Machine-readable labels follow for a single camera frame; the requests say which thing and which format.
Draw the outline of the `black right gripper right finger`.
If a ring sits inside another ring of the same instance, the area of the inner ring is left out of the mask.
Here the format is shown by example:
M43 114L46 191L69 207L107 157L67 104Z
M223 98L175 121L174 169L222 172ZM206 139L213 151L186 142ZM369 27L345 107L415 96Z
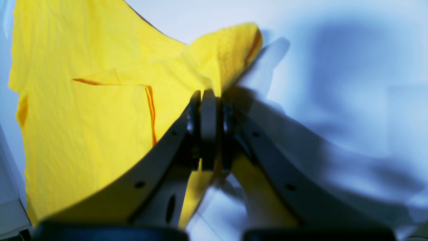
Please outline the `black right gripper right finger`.
M246 231L244 241L394 241L393 232L334 197L304 175L247 114L222 100L226 166L231 154L242 150L286 207L297 217L295 228L258 228Z

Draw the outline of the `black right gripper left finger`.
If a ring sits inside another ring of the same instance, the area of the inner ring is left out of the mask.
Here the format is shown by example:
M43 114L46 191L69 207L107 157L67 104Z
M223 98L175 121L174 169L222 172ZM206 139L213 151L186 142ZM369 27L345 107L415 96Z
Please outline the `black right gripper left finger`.
M129 171L42 221L34 241L188 241L178 228L188 180L214 169L218 99L196 91L180 117Z

